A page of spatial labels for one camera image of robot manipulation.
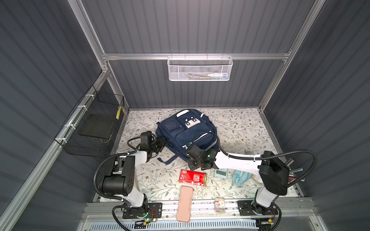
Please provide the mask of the navy blue student backpack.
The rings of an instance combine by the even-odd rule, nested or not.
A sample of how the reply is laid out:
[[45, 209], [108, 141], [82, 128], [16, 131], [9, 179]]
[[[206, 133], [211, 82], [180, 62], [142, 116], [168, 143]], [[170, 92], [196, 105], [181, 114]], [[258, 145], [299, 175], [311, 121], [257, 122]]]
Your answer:
[[166, 139], [166, 147], [174, 153], [167, 161], [158, 158], [158, 161], [166, 165], [177, 158], [188, 161], [190, 158], [186, 151], [189, 144], [195, 144], [205, 151], [219, 147], [215, 136], [216, 126], [208, 116], [196, 109], [182, 110], [157, 125], [156, 136]]

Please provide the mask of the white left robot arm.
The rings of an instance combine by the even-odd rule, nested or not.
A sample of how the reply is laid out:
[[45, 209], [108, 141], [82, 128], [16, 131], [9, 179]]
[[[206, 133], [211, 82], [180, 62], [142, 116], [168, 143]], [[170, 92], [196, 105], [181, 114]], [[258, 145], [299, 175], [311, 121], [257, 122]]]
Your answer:
[[168, 143], [167, 138], [157, 137], [152, 132], [141, 133], [139, 137], [127, 141], [140, 140], [133, 150], [111, 155], [96, 170], [93, 186], [100, 197], [120, 200], [123, 210], [138, 217], [148, 214], [149, 205], [146, 195], [135, 186], [135, 168], [147, 163], [154, 154], [159, 154]]

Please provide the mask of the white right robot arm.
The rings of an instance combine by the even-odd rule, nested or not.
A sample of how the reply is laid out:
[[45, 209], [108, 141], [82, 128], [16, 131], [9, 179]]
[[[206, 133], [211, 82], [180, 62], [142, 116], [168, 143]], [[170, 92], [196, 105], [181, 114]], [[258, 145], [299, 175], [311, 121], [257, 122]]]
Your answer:
[[[186, 154], [191, 170], [233, 169], [260, 177], [262, 186], [249, 205], [249, 209], [257, 215], [262, 215], [273, 207], [279, 196], [286, 195], [288, 188], [305, 178], [317, 164], [317, 155], [309, 150], [293, 150], [277, 155], [271, 151], [265, 151], [262, 155], [242, 155], [227, 153], [222, 148], [205, 151], [192, 144], [186, 149]], [[290, 170], [280, 157], [292, 154], [309, 154], [313, 161], [302, 176], [289, 182]]]

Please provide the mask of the red tissue packet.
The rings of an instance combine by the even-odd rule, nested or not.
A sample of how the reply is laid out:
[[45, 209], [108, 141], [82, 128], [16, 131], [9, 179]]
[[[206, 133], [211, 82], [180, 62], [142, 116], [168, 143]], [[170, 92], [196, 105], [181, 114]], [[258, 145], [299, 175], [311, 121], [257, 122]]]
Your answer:
[[207, 174], [203, 172], [182, 169], [180, 171], [179, 182], [191, 185], [206, 186]]

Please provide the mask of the teal calculator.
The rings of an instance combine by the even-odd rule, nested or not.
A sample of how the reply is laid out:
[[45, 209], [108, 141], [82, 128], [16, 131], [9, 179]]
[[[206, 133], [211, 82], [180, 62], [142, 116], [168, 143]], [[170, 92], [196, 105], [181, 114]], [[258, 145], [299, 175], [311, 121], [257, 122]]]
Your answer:
[[214, 171], [214, 176], [221, 178], [221, 179], [227, 179], [228, 178], [228, 170], [227, 169], [216, 169]]

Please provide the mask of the pink pencil case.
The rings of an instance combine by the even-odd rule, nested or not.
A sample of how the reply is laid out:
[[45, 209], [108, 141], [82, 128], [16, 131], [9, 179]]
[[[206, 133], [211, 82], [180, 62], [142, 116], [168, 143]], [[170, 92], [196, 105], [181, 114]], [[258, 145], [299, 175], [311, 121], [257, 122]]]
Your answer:
[[176, 219], [179, 222], [190, 222], [192, 197], [194, 189], [183, 186], [180, 191]]

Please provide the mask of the light blue folded umbrella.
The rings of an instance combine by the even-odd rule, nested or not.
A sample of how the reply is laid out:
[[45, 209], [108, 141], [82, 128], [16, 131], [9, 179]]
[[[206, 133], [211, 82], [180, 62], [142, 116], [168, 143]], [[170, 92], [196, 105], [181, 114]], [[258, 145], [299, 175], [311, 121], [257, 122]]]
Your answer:
[[244, 183], [247, 182], [253, 176], [252, 173], [234, 170], [232, 176], [232, 185], [236, 185], [238, 187], [243, 187]]

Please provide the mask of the small clear staples box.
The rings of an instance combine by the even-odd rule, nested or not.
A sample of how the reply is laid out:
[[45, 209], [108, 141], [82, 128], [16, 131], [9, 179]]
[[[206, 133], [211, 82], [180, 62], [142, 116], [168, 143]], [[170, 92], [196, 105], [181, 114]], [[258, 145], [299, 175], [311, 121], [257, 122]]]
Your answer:
[[214, 200], [215, 212], [218, 214], [225, 213], [225, 200], [223, 198], [216, 198]]

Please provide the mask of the pink pencil cup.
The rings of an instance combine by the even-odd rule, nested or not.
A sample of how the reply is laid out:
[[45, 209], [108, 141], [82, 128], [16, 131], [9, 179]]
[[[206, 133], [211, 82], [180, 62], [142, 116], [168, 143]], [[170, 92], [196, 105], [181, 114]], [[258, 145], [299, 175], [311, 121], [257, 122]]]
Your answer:
[[285, 165], [288, 167], [289, 171], [289, 177], [288, 177], [288, 183], [292, 183], [296, 179], [298, 179], [297, 173], [303, 172], [303, 168], [292, 168], [291, 165], [294, 163], [294, 160], [292, 158], [289, 158]]

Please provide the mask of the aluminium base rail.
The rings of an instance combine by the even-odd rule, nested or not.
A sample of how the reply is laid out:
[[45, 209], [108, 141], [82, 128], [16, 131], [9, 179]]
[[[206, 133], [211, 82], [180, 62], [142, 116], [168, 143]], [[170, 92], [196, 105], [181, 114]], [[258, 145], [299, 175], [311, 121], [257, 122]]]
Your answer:
[[[82, 214], [83, 222], [114, 221], [112, 209], [121, 205], [122, 202], [96, 202], [87, 203]], [[276, 200], [283, 217], [313, 216], [318, 213], [313, 200], [310, 197], [280, 197]], [[162, 201], [161, 220], [176, 220], [178, 208], [177, 201]], [[225, 200], [225, 212], [215, 211], [214, 200], [193, 200], [191, 206], [191, 220], [216, 219], [216, 218], [239, 218], [238, 199]]]

